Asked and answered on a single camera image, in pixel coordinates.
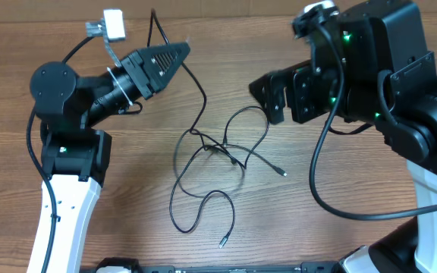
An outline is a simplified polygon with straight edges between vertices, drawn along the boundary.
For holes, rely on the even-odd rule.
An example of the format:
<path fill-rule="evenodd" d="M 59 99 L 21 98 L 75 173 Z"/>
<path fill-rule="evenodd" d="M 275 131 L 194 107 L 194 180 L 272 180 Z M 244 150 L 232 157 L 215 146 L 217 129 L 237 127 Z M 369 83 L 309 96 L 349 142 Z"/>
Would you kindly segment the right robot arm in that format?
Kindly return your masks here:
<path fill-rule="evenodd" d="M 249 85 L 271 124 L 284 108 L 304 124 L 326 116 L 317 149 L 332 122 L 374 128 L 404 158 L 413 180 L 415 209 L 360 214 L 327 212 L 356 221 L 401 218 L 404 223 L 337 262 L 317 262 L 326 272 L 437 272 L 437 71 L 426 44 L 420 10 L 412 1 L 365 1 L 339 11 L 331 1 L 308 5 L 291 22 L 311 48 L 310 59 L 264 74 Z"/>

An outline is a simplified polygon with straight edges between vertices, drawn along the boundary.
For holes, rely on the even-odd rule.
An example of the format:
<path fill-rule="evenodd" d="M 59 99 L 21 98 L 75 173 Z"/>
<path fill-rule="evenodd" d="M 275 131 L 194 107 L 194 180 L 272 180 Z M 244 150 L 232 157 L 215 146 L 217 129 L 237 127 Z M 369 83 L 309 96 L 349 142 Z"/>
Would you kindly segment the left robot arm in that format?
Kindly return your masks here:
<path fill-rule="evenodd" d="M 162 91 L 189 55 L 187 42 L 138 49 L 98 77 L 51 61 L 30 79 L 31 118 L 45 125 L 42 206 L 29 272 L 80 270 L 86 231 L 107 172 L 112 137 L 95 125 Z"/>

